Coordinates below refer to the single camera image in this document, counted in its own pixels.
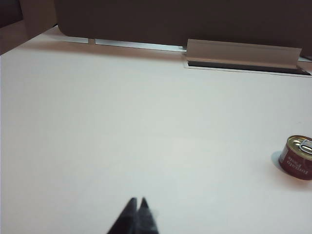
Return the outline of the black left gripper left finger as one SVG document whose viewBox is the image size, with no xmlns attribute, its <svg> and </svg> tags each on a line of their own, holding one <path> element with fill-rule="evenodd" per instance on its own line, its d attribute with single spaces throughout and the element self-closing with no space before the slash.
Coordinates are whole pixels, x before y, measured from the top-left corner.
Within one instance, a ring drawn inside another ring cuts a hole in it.
<svg viewBox="0 0 312 234">
<path fill-rule="evenodd" d="M 115 220 L 108 234 L 133 234 L 135 232 L 135 219 L 137 213 L 137 198 L 131 198 L 118 218 Z"/>
</svg>

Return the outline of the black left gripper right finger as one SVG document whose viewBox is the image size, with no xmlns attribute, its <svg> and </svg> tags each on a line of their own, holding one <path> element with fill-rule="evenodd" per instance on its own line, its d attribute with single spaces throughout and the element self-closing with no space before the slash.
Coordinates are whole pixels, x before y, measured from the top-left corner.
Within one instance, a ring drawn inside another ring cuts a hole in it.
<svg viewBox="0 0 312 234">
<path fill-rule="evenodd" d="M 146 198 L 142 198 L 141 205 L 136 213 L 137 234 L 158 234 L 158 228 Z"/>
</svg>

